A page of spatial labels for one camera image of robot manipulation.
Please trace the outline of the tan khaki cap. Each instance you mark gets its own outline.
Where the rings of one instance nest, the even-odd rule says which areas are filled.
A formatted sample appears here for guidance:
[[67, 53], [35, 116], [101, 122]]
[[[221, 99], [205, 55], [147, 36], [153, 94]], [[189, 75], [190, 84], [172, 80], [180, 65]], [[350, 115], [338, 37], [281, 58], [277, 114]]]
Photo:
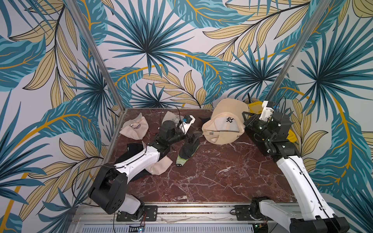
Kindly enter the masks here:
[[211, 119], [202, 126], [205, 139], [215, 145], [236, 141], [245, 132], [242, 114], [248, 111], [249, 106], [242, 101], [221, 100], [214, 108]]

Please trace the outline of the white perforated cap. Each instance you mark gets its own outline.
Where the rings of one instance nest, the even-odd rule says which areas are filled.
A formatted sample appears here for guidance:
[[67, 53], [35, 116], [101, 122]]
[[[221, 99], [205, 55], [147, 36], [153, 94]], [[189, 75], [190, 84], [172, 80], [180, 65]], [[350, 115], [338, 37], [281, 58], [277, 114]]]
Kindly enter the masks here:
[[168, 121], [168, 120], [173, 121], [175, 124], [179, 124], [179, 121], [183, 120], [183, 117], [168, 111], [164, 115], [164, 117], [162, 119], [162, 123], [164, 123], [165, 121]]

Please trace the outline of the cream Colorado cap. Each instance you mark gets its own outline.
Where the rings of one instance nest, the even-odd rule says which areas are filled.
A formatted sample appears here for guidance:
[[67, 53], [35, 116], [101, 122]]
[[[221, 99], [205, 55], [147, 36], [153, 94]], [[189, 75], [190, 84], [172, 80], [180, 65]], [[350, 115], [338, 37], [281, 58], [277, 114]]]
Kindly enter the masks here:
[[167, 156], [170, 146], [156, 143], [155, 146], [146, 145], [142, 142], [145, 154], [141, 157], [141, 166], [152, 175], [161, 175], [173, 163]]

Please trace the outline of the navy black cap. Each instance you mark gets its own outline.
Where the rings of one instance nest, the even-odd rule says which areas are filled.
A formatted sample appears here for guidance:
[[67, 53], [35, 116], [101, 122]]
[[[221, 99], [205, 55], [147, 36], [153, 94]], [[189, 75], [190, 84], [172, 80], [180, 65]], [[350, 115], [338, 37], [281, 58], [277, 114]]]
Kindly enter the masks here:
[[127, 152], [120, 156], [115, 164], [126, 161], [127, 159], [132, 158], [136, 154], [140, 153], [144, 149], [143, 145], [140, 143], [130, 143], [127, 145]]

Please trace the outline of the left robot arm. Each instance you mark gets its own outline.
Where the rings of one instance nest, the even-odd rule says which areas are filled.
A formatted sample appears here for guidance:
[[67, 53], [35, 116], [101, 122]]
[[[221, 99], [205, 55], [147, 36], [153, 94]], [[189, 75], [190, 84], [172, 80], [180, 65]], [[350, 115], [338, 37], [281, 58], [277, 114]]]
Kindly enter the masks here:
[[173, 144], [184, 141], [189, 155], [199, 147], [199, 134], [189, 135], [188, 129], [195, 122], [192, 115], [186, 115], [178, 123], [166, 120], [159, 127], [159, 133], [149, 144], [142, 144], [137, 154], [114, 165], [104, 164], [91, 186], [88, 196], [107, 214], [125, 212], [139, 219], [145, 211], [145, 204], [133, 195], [127, 194], [127, 185], [142, 171], [151, 175], [163, 174], [173, 163], [167, 156]]

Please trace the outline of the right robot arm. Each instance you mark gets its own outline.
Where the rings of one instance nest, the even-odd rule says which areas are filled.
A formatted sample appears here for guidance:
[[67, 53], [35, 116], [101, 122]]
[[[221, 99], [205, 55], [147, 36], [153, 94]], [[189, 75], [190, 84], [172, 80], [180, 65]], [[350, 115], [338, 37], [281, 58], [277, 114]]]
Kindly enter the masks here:
[[245, 131], [256, 141], [264, 155], [270, 156], [283, 172], [300, 207], [296, 215], [268, 197], [253, 198], [250, 217], [268, 217], [290, 233], [346, 233], [350, 225], [327, 204], [305, 168], [296, 146], [288, 140], [289, 116], [275, 112], [267, 120], [258, 114], [243, 112]]

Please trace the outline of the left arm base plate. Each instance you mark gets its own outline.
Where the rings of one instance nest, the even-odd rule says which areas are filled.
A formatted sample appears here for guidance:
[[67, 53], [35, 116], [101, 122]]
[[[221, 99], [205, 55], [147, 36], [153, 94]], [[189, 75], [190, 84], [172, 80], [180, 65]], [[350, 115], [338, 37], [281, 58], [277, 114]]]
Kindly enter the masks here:
[[145, 222], [156, 221], [158, 214], [157, 205], [141, 205], [139, 209], [134, 214], [129, 214], [127, 212], [119, 211], [116, 217], [118, 222], [135, 222], [144, 220]]

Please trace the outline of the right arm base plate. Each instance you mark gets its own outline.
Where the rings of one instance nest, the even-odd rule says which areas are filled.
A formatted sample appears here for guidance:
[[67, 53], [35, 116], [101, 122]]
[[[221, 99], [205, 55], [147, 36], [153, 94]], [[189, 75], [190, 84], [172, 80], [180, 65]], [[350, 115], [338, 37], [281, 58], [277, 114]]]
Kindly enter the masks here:
[[257, 207], [251, 205], [235, 205], [234, 209], [231, 210], [231, 214], [235, 215], [237, 221], [268, 221], [271, 218], [264, 216], [260, 213]]

